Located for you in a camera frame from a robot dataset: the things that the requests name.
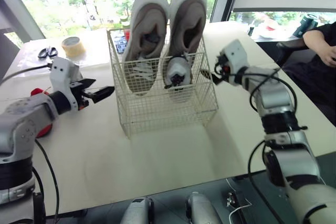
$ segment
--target tape roll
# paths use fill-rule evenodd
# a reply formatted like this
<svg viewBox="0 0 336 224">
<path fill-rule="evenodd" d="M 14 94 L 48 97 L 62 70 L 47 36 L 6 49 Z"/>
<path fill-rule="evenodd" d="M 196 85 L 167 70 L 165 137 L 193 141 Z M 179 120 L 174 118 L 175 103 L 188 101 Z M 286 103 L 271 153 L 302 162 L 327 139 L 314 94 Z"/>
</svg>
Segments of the tape roll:
<svg viewBox="0 0 336 224">
<path fill-rule="evenodd" d="M 85 52 L 85 48 L 78 37 L 69 37 L 62 41 L 62 47 L 69 58 L 77 57 Z"/>
</svg>

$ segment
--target robotic arm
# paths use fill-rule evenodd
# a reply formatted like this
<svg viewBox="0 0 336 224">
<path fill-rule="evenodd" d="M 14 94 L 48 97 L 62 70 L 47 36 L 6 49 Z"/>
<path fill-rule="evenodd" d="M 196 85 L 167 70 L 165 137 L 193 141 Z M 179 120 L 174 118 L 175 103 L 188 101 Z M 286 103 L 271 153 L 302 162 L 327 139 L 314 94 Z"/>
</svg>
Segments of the robotic arm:
<svg viewBox="0 0 336 224">
<path fill-rule="evenodd" d="M 114 87 L 105 87 L 96 93 L 85 93 L 95 80 L 83 79 L 79 67 L 63 58 L 54 59 L 50 79 L 54 93 L 17 101 L 0 115 L 1 223 L 43 223 L 43 199 L 33 193 L 35 181 L 31 173 L 37 134 L 58 115 L 88 106 L 85 97 L 96 103 L 114 91 Z"/>
<path fill-rule="evenodd" d="M 221 80 L 241 85 L 253 95 L 266 146 L 271 148 L 263 155 L 268 177 L 274 185 L 285 188 L 299 223 L 336 223 L 336 190 L 321 179 L 285 85 L 272 78 L 265 80 L 273 70 L 250 67 L 238 40 L 220 52 L 215 69 Z"/>
</svg>

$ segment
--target black shirt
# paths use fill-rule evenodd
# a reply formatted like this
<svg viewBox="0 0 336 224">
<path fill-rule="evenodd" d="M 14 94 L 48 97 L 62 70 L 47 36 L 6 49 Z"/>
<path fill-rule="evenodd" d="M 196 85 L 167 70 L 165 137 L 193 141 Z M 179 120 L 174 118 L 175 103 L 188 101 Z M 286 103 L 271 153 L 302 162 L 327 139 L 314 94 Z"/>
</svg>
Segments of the black shirt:
<svg viewBox="0 0 336 224">
<path fill-rule="evenodd" d="M 330 46 L 336 46 L 336 22 L 316 27 Z M 318 55 L 309 63 L 294 63 L 283 70 L 314 102 L 325 116 L 336 125 L 336 68 L 328 67 Z"/>
</svg>

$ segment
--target scissors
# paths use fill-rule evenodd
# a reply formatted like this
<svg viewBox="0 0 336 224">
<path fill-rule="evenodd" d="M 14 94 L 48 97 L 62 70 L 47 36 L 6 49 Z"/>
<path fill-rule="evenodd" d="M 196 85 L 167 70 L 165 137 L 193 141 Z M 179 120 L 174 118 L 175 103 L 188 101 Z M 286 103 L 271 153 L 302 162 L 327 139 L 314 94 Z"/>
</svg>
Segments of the scissors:
<svg viewBox="0 0 336 224">
<path fill-rule="evenodd" d="M 53 58 L 53 57 L 55 57 L 55 56 L 57 56 L 58 55 L 58 51 L 57 51 L 57 49 L 55 48 L 55 47 L 46 47 L 46 48 L 44 48 L 44 49 L 42 49 L 41 51 L 40 51 L 40 53 L 38 54 L 38 58 L 40 59 L 40 60 L 43 60 L 43 59 L 46 59 L 47 58 L 47 56 L 49 57 L 49 58 Z"/>
</svg>

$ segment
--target white wire basket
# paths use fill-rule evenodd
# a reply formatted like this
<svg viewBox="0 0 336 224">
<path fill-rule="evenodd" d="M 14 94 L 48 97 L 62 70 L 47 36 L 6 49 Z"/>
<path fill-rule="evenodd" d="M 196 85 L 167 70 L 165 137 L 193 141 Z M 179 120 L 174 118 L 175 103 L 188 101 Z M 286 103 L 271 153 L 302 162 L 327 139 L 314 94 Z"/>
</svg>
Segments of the white wire basket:
<svg viewBox="0 0 336 224">
<path fill-rule="evenodd" d="M 192 84 L 165 89 L 162 69 L 171 58 L 163 57 L 167 49 L 166 41 L 159 59 L 141 60 L 152 64 L 157 74 L 149 91 L 137 91 L 137 87 L 146 83 L 139 79 L 127 82 L 126 75 L 128 67 L 140 61 L 122 62 L 122 55 L 117 53 L 112 39 L 115 33 L 108 31 L 108 41 L 119 120 L 126 136 L 131 138 L 135 133 L 187 124 L 202 123 L 206 126 L 218 110 L 218 104 L 212 80 L 201 74 L 201 70 L 209 72 L 203 39 L 197 52 L 190 54 L 193 60 Z"/>
</svg>

